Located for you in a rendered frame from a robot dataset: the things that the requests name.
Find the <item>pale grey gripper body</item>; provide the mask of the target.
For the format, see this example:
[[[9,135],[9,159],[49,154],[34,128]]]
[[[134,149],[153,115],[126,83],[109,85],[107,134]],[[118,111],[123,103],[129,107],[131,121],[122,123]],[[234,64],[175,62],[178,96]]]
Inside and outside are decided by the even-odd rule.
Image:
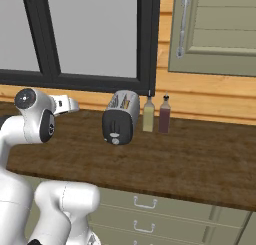
[[[74,100],[73,98],[68,98],[68,112],[77,112],[80,110],[79,104],[76,100]]]

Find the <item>silver and black toaster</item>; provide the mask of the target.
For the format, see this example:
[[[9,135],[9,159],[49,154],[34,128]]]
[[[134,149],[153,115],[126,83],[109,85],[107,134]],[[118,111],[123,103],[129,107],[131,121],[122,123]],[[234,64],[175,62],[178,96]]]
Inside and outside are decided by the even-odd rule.
[[[137,93],[119,90],[114,93],[102,116],[104,140],[110,144],[110,133],[118,133],[118,145],[129,144],[133,138],[140,113],[140,98]]]

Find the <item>yellow oil bottle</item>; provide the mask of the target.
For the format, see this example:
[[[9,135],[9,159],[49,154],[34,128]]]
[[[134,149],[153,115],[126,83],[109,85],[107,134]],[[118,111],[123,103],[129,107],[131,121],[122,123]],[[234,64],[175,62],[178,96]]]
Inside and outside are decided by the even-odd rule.
[[[143,108],[143,130],[145,132],[153,131],[154,111],[155,111],[155,106],[152,102],[152,96],[151,96],[151,93],[148,93],[147,101]]]

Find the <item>dark red vinegar bottle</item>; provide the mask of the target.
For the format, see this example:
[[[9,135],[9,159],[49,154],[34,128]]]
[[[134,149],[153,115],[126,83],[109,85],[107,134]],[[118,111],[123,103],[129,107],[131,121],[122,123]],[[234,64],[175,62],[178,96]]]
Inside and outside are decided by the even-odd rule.
[[[169,95],[165,94],[163,97],[163,103],[160,106],[160,111],[159,111],[158,131],[160,133],[167,134],[169,132],[170,112],[171,112],[171,107],[169,105]]]

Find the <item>black framed window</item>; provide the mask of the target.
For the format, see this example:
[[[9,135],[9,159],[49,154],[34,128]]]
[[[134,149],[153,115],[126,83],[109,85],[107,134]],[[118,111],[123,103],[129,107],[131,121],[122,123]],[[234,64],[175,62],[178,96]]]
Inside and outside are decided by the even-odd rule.
[[[0,0],[0,84],[155,91],[160,0]]]

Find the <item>olive green drawer front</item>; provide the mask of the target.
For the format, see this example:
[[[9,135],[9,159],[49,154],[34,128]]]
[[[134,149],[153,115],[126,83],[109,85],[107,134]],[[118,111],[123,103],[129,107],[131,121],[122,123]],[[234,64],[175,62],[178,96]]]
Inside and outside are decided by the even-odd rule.
[[[141,210],[167,216],[180,217],[185,219],[208,221],[212,207],[206,204],[175,200],[164,197],[136,194],[119,190],[101,188],[101,203],[108,206],[116,206],[127,209]],[[142,209],[134,206],[133,197],[139,197],[141,204],[148,204],[152,199],[157,199],[155,209]]]
[[[148,229],[151,223],[155,223],[156,227],[154,233],[139,234],[170,238],[174,241],[187,242],[190,244],[202,244],[205,232],[205,226],[202,224],[108,206],[100,206],[95,212],[90,214],[89,220],[93,224],[135,233],[139,232],[133,229],[134,220],[137,220],[139,225],[145,229]]]
[[[99,237],[102,245],[132,245],[134,240],[145,242],[147,245],[185,245],[180,242],[139,235],[96,224],[92,224],[91,229]]]

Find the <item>olive green cupboard door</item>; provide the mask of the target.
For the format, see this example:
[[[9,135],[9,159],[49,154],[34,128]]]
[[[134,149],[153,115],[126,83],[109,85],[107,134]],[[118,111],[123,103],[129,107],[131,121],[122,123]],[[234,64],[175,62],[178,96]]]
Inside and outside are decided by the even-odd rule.
[[[190,0],[178,59],[182,13],[174,0],[170,72],[256,77],[256,0]]]

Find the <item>olive green cabinet door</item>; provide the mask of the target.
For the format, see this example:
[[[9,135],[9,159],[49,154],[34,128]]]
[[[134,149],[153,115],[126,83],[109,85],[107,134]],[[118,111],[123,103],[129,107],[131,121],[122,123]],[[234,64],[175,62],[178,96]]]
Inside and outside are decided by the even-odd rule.
[[[238,245],[256,245],[256,212],[253,212]]]

